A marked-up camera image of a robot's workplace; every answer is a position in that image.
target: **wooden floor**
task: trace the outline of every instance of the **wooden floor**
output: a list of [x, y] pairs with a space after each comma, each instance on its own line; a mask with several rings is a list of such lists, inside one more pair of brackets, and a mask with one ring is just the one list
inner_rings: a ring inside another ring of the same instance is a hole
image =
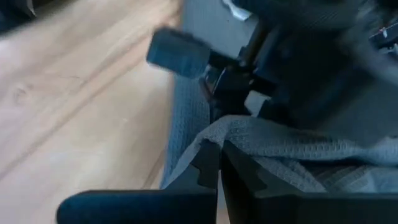
[[144, 58], [179, 0], [67, 1], [0, 37], [0, 223], [88, 189], [156, 188], [173, 81]]

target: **floor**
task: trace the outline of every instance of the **floor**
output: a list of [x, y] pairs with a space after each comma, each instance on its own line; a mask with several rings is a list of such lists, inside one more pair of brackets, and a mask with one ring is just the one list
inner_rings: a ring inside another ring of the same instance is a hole
[[171, 74], [145, 62], [179, 0], [74, 0], [0, 37], [0, 220], [54, 223], [88, 189], [155, 189]]

